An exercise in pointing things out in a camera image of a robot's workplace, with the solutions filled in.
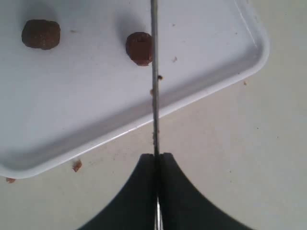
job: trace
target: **food piece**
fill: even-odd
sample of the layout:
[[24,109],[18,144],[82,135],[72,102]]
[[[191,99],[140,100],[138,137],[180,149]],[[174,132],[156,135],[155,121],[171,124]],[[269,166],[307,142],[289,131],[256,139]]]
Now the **food piece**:
[[29,20],[24,26],[22,41],[31,48],[52,49],[59,44],[60,31],[57,22]]
[[73,166],[72,169],[77,172],[80,168],[82,167],[82,162],[81,160],[76,161]]
[[9,183],[9,184],[12,184],[12,183],[14,183],[14,182],[16,181],[16,179],[9,178],[9,177],[5,178],[5,180],[6,180],[6,182]]
[[145,32],[135,32],[127,38],[126,52],[138,66],[148,66],[153,61],[152,37]]

